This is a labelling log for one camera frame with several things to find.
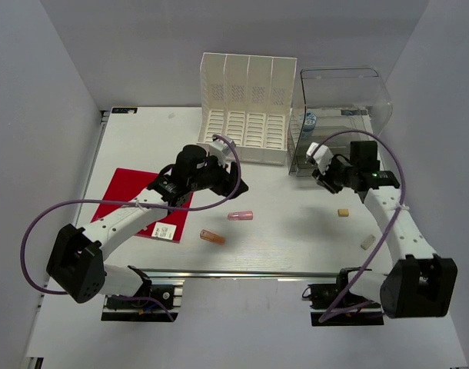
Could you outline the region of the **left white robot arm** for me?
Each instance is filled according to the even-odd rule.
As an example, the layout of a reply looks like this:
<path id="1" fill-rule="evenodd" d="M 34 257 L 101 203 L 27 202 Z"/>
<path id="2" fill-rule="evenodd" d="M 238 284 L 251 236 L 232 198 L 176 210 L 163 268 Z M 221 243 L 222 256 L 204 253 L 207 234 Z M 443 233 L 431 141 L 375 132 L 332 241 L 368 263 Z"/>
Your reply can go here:
<path id="1" fill-rule="evenodd" d="M 133 306 L 144 306 L 151 297 L 148 276 L 132 266 L 107 265 L 106 259 L 150 224 L 185 212 L 185 203 L 196 191 L 210 190 L 226 199 L 248 191 L 239 162 L 228 161 L 234 153 L 234 143 L 220 138 L 207 149 L 184 146 L 175 163 L 164 167 L 129 205 L 80 228 L 64 226 L 57 234 L 47 273 L 79 304 L 103 294 L 122 296 Z"/>

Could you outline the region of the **white eraser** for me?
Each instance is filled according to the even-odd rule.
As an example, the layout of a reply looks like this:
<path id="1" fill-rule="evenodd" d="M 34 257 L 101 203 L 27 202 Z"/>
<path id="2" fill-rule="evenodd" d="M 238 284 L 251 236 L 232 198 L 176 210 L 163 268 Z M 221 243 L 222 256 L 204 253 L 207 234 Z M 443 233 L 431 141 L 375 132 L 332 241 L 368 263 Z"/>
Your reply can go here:
<path id="1" fill-rule="evenodd" d="M 369 249 L 370 246 L 372 246 L 374 244 L 375 240 L 376 240 L 376 237 L 374 235 L 370 234 L 361 242 L 360 247 L 363 250 L 367 250 L 367 249 Z"/>

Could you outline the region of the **pink correction tape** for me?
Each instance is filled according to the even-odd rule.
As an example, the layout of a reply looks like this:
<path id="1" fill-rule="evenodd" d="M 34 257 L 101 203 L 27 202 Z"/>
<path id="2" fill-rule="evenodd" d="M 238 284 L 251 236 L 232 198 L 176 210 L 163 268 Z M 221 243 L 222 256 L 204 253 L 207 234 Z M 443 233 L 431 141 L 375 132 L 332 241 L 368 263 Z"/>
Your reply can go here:
<path id="1" fill-rule="evenodd" d="M 234 211 L 228 213 L 229 221 L 251 221 L 254 218 L 253 211 Z"/>

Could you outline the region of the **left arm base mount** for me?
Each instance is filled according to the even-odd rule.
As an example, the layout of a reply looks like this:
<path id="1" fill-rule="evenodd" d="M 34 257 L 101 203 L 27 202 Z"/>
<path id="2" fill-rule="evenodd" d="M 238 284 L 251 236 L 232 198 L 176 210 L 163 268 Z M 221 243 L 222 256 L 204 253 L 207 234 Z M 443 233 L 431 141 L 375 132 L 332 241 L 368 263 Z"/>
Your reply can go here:
<path id="1" fill-rule="evenodd" d="M 156 278 L 139 298 L 106 297 L 101 321 L 172 323 L 178 317 L 184 280 Z"/>

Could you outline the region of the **orange correction tape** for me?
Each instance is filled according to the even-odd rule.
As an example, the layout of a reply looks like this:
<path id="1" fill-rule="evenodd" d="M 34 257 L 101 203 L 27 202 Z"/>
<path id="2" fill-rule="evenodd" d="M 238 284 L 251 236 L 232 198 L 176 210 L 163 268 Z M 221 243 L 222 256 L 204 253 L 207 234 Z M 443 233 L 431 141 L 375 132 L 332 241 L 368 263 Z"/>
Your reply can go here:
<path id="1" fill-rule="evenodd" d="M 213 232 L 207 231 L 205 229 L 201 230 L 200 238 L 205 241 L 209 241 L 215 244 L 224 244 L 225 238 L 221 235 L 215 234 Z"/>

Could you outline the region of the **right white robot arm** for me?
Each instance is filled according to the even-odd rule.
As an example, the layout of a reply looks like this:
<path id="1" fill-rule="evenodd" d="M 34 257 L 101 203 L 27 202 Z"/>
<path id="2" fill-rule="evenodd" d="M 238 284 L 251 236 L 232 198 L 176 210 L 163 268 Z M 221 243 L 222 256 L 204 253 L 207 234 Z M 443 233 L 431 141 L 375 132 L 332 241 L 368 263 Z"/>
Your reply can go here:
<path id="1" fill-rule="evenodd" d="M 442 258 L 426 241 L 404 204 L 404 182 L 382 169 L 374 141 L 353 141 L 350 155 L 334 154 L 316 142 L 306 157 L 315 166 L 313 178 L 332 194 L 350 188 L 375 219 L 388 247 L 392 269 L 378 273 L 365 261 L 340 271 L 334 301 L 321 316 L 326 321 L 355 308 L 362 298 L 381 306 L 389 318 L 443 317 L 457 279 L 457 265 Z"/>

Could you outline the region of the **white file organizer rack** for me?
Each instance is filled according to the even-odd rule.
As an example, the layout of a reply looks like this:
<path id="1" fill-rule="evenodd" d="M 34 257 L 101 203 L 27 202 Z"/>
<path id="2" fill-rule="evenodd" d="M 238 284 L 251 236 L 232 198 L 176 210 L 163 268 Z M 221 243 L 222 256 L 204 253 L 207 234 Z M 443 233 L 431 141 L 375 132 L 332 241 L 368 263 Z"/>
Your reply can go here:
<path id="1" fill-rule="evenodd" d="M 198 143 L 227 136 L 241 161 L 283 165 L 296 69 L 296 58 L 205 52 Z"/>

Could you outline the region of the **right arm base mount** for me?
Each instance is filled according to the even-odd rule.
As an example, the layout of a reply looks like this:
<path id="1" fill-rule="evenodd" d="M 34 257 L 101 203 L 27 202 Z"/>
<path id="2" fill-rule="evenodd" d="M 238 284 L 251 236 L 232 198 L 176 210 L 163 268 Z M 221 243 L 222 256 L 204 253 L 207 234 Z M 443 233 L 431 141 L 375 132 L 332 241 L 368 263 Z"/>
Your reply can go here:
<path id="1" fill-rule="evenodd" d="M 341 289 L 351 280 L 349 274 L 358 271 L 358 268 L 341 269 L 332 283 L 309 284 L 302 292 L 301 298 L 310 302 L 311 326 L 312 327 L 361 327 L 361 326 L 383 326 L 384 315 L 378 303 L 369 303 L 366 298 L 352 294 L 351 292 L 338 302 L 333 311 L 360 307 L 347 311 L 344 314 L 334 316 L 321 323 L 319 319 L 330 307 L 333 300 L 339 295 Z"/>

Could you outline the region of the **blue lidded jar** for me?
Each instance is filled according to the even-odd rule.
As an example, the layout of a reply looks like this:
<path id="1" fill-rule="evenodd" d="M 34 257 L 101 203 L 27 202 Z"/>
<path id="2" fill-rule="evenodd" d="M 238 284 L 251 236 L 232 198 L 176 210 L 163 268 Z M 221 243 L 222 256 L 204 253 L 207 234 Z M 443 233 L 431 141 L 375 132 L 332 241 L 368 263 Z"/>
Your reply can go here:
<path id="1" fill-rule="evenodd" d="M 307 111 L 301 116 L 301 138 L 310 138 L 313 135 L 317 123 L 317 116 L 312 111 Z"/>

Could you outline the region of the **yellow eraser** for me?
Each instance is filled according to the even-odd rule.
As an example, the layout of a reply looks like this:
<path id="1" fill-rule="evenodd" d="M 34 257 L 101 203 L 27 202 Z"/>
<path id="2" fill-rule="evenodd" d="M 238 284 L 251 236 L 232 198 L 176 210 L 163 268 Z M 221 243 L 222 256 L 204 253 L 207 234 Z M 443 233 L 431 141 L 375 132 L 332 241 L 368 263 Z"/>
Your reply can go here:
<path id="1" fill-rule="evenodd" d="M 341 218 L 346 218 L 350 215 L 350 211 L 347 208 L 339 208 L 338 216 Z"/>

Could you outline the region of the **clear acrylic storage box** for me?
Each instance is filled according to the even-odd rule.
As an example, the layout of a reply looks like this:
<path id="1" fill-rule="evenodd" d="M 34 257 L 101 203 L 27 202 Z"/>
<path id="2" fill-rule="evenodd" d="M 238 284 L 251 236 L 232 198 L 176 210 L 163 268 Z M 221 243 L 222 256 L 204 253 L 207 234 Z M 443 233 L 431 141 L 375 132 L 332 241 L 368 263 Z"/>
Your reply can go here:
<path id="1" fill-rule="evenodd" d="M 355 129 L 379 135 L 392 115 L 392 102 L 376 68 L 303 68 L 295 80 L 291 117 L 288 124 L 288 171 L 309 176 L 306 162 L 312 142 L 320 142 L 339 131 Z M 312 111 L 317 123 L 310 138 L 301 138 L 301 116 Z"/>

